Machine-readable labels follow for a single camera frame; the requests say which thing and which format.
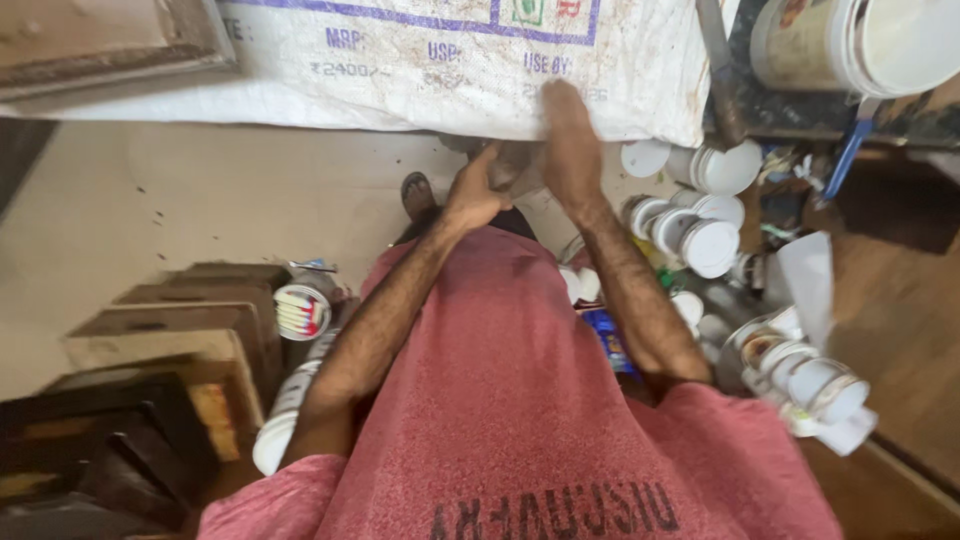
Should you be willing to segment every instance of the man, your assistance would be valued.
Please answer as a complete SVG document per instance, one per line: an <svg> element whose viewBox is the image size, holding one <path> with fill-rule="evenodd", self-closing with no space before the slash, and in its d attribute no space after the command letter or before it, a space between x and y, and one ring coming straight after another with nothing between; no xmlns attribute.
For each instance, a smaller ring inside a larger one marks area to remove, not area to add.
<svg viewBox="0 0 960 540"><path fill-rule="evenodd" d="M404 183L411 214L436 220L380 258L282 469L208 508L203 538L841 536L773 409L708 385L600 190L600 143L576 89L548 84L543 101L544 180L658 407L624 399L553 256L522 228L487 227L512 207L488 189L491 146L440 211L424 179ZM377 390L355 437L354 408Z"/></svg>

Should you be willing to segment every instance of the red t-shirt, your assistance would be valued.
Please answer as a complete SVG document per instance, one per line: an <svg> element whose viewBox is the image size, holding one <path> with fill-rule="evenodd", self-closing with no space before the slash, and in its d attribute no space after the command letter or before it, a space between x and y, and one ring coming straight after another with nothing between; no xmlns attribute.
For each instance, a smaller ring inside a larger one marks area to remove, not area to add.
<svg viewBox="0 0 960 540"><path fill-rule="evenodd" d="M409 249L385 253L379 282ZM204 513L209 538L840 538L774 410L697 383L624 399L553 256L485 227L450 255L353 455Z"/></svg>

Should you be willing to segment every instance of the hairy arm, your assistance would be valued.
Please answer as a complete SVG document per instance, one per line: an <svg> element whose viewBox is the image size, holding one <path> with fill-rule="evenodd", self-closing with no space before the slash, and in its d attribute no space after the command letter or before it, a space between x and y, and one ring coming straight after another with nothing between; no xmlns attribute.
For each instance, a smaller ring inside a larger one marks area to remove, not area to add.
<svg viewBox="0 0 960 540"><path fill-rule="evenodd" d="M547 84L543 101L550 126L544 180L583 236L631 361L658 397L676 381L710 382L690 330L600 189L600 142L576 88Z"/></svg>
<svg viewBox="0 0 960 540"><path fill-rule="evenodd" d="M487 164L497 149L489 146L460 171L441 217L341 331L307 390L281 468L308 455L350 455L354 408L387 376L447 256L464 235L511 207L506 196L487 186Z"/></svg>

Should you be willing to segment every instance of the beige floor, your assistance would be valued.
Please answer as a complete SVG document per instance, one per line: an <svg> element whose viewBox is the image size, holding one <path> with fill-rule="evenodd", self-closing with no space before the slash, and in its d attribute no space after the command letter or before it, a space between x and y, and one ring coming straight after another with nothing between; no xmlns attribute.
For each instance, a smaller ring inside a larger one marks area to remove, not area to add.
<svg viewBox="0 0 960 540"><path fill-rule="evenodd" d="M59 338L126 288L197 260L324 257L358 287L407 224L397 189L443 197L466 159L432 135L64 124L0 222L0 399L70 370ZM665 195L605 148L604 189ZM576 234L547 192L516 205L554 252Z"/></svg>

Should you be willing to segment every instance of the right hand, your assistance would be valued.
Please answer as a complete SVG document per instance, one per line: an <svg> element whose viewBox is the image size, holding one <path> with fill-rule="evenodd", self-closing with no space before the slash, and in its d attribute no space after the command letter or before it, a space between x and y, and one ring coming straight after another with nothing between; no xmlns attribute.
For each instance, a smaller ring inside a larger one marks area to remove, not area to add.
<svg viewBox="0 0 960 540"><path fill-rule="evenodd" d="M600 190L600 140L577 88L560 79L543 85L542 94L549 126L543 182L579 224L597 204L606 203Z"/></svg>

